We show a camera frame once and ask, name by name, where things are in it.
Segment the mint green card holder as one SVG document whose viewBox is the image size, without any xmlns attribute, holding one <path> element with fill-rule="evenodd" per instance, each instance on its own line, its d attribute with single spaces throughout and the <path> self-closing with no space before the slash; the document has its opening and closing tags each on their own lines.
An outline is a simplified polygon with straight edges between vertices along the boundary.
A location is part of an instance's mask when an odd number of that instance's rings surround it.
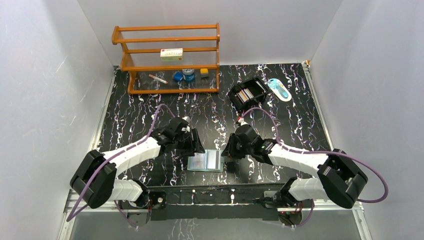
<svg viewBox="0 0 424 240">
<path fill-rule="evenodd" d="M 207 149 L 205 153 L 195 153 L 187 161 L 187 170 L 194 172 L 223 172 L 222 150 Z"/>
</svg>

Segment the black card storage box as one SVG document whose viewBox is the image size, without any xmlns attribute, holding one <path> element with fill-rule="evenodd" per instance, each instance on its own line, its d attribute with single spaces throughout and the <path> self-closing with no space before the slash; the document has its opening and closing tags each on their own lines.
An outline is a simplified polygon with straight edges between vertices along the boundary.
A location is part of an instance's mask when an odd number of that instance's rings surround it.
<svg viewBox="0 0 424 240">
<path fill-rule="evenodd" d="M 265 102 L 270 88 L 258 77 L 235 84 L 227 96 L 235 109 L 242 113 Z"/>
</svg>

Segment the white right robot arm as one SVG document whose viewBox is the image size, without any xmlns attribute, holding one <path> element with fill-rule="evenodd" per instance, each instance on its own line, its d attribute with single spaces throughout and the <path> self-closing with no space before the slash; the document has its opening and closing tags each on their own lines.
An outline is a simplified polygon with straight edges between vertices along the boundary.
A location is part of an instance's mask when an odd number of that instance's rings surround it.
<svg viewBox="0 0 424 240">
<path fill-rule="evenodd" d="M 305 179 L 290 178 L 273 196 L 264 197 L 267 205 L 295 207 L 305 200 L 330 200 L 350 209 L 368 183 L 365 173 L 339 150 L 312 153 L 286 146 L 276 139 L 260 137 L 248 124 L 230 134 L 221 155 L 237 160 L 251 156 L 259 163 L 288 167 L 310 175 Z"/>
</svg>

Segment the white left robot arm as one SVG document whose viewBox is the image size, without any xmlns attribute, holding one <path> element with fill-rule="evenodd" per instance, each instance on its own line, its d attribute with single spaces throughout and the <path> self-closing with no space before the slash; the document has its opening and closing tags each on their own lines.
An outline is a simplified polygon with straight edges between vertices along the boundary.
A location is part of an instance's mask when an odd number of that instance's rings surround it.
<svg viewBox="0 0 424 240">
<path fill-rule="evenodd" d="M 176 151 L 182 157 L 204 154 L 198 131 L 187 117 L 174 117 L 167 125 L 151 131 L 142 140 L 104 153 L 89 151 L 70 180 L 70 187 L 91 209 L 107 201 L 127 201 L 145 208 L 150 190 L 137 179 L 119 179 L 126 170 L 165 153 Z"/>
</svg>

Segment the stack of cards in box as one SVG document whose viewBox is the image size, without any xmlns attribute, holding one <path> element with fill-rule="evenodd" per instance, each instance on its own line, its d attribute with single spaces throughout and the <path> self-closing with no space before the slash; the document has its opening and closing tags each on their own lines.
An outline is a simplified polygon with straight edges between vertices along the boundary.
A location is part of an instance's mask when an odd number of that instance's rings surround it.
<svg viewBox="0 0 424 240">
<path fill-rule="evenodd" d="M 246 103 L 254 98 L 254 95 L 248 88 L 242 88 L 235 94 L 242 103 Z"/>
</svg>

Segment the blue square lid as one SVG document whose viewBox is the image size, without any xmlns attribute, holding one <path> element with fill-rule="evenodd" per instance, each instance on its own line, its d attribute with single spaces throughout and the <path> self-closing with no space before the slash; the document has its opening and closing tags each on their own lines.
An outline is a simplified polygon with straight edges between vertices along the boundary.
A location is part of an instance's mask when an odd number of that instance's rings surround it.
<svg viewBox="0 0 424 240">
<path fill-rule="evenodd" d="M 181 82 L 184 79 L 184 75 L 177 71 L 173 73 L 172 79 L 176 82 Z"/>
</svg>

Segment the blue white packaged tool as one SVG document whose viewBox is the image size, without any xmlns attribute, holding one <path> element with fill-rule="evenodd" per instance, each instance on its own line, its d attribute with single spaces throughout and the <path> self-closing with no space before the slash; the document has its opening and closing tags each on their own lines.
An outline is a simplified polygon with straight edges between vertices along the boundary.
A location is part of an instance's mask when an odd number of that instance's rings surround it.
<svg viewBox="0 0 424 240">
<path fill-rule="evenodd" d="M 283 102 L 289 102 L 292 100 L 292 95 L 283 83 L 277 78 L 270 78 L 267 80 L 267 86 L 276 95 L 278 99 Z"/>
</svg>

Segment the red white pen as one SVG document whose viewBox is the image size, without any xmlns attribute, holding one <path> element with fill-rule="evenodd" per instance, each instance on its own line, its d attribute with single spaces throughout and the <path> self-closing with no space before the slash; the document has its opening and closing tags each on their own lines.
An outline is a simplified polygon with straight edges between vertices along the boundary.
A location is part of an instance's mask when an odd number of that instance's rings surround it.
<svg viewBox="0 0 424 240">
<path fill-rule="evenodd" d="M 166 80 L 161 79 L 161 78 L 159 78 L 159 77 L 156 77 L 156 76 L 154 76 L 154 75 L 152 75 L 152 74 L 149 74 L 148 76 L 149 76 L 150 78 L 152 78 L 153 80 L 157 81 L 157 82 L 160 82 L 160 83 L 163 83 L 163 84 L 168 84 L 168 82 L 167 82 Z"/>
</svg>

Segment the blue round jar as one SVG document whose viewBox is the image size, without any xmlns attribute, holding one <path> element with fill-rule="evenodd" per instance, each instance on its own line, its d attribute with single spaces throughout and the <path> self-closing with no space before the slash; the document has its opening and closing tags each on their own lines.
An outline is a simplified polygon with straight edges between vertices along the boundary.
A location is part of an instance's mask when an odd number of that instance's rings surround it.
<svg viewBox="0 0 424 240">
<path fill-rule="evenodd" d="M 195 70 L 193 68 L 185 68 L 181 70 L 183 78 L 187 82 L 192 82 L 195 80 Z"/>
</svg>

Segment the yellow black sponge block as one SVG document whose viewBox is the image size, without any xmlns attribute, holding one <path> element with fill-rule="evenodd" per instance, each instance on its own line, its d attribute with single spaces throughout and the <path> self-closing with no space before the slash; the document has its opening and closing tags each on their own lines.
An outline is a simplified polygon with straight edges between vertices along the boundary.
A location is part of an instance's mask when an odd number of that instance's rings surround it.
<svg viewBox="0 0 424 240">
<path fill-rule="evenodd" d="M 200 76 L 202 79 L 207 79 L 209 77 L 209 70 L 207 68 L 201 68 Z"/>
</svg>

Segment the orange wooden shelf rack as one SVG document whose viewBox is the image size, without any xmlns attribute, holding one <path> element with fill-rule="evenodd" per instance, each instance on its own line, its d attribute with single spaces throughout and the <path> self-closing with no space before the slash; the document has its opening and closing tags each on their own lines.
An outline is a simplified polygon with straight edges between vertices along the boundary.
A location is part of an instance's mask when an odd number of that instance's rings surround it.
<svg viewBox="0 0 424 240">
<path fill-rule="evenodd" d="M 111 35 L 132 95 L 219 92 L 220 40 L 219 23 L 115 26 Z"/>
</svg>

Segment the white medicine box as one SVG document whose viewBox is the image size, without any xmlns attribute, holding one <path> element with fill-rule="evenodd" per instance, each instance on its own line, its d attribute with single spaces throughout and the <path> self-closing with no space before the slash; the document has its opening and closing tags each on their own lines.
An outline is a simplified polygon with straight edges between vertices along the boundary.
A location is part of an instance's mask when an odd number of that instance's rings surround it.
<svg viewBox="0 0 424 240">
<path fill-rule="evenodd" d="M 160 60 L 162 62 L 182 61 L 183 56 L 183 48 L 164 48 L 160 50 Z"/>
</svg>

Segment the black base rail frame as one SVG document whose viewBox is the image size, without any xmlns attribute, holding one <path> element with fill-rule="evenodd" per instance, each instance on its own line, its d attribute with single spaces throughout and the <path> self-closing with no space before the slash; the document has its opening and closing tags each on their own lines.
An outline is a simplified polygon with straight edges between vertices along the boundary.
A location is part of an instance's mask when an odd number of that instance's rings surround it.
<svg viewBox="0 0 424 240">
<path fill-rule="evenodd" d="M 127 201 L 119 206 L 131 214 L 147 213 L 151 221 L 176 219 L 261 219 L 277 221 L 285 212 L 299 223 L 294 207 L 273 202 L 283 183 L 179 185 L 149 187 L 149 203 L 141 208 Z"/>
</svg>

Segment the silver aluminium rail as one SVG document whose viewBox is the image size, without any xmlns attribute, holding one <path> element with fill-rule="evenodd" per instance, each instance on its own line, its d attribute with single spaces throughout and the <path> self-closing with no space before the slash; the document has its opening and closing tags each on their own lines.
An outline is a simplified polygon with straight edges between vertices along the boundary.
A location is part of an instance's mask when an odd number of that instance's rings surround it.
<svg viewBox="0 0 424 240">
<path fill-rule="evenodd" d="M 201 192 L 197 191 L 194 192 L 194 189 L 188 189 L 188 191 L 185 190 L 177 190 L 176 193 L 167 193 L 166 197 L 161 197 L 162 202 L 161 203 L 155 203 L 153 206 L 153 209 L 168 209 L 171 206 L 177 206 L 177 207 L 236 207 L 236 206 L 251 206 L 251 205 L 259 205 L 261 207 L 260 203 L 255 202 L 255 199 L 248 197 L 242 198 L 242 191 L 238 191 L 237 189 L 230 189 L 229 193 L 226 193 L 223 189 L 213 189 L 218 190 L 217 193 L 209 193 L 209 192 Z M 68 199 L 66 201 L 66 205 L 64 208 L 65 213 L 70 213 L 77 203 L 78 195 L 76 192 L 71 191 Z M 312 200 L 303 200 L 303 210 L 310 210 L 310 206 L 312 204 Z M 348 208 L 343 208 L 338 205 L 336 205 L 331 200 L 323 200 L 323 199 L 315 199 L 314 201 L 314 209 L 317 211 L 321 210 L 349 210 Z M 142 208 L 136 207 L 135 205 L 129 204 L 128 201 L 122 201 L 117 200 L 118 206 L 121 210 L 124 211 L 141 211 Z M 109 210 L 117 210 L 116 204 L 113 200 L 107 201 L 102 206 L 98 208 L 90 208 L 89 206 L 83 207 L 86 205 L 86 203 L 81 200 L 78 207 L 74 211 L 74 214 L 77 214 L 77 211 L 82 209 L 81 211 L 109 211 Z M 356 211 L 356 210 L 364 210 L 361 203 L 355 203 L 350 210 Z"/>
</svg>

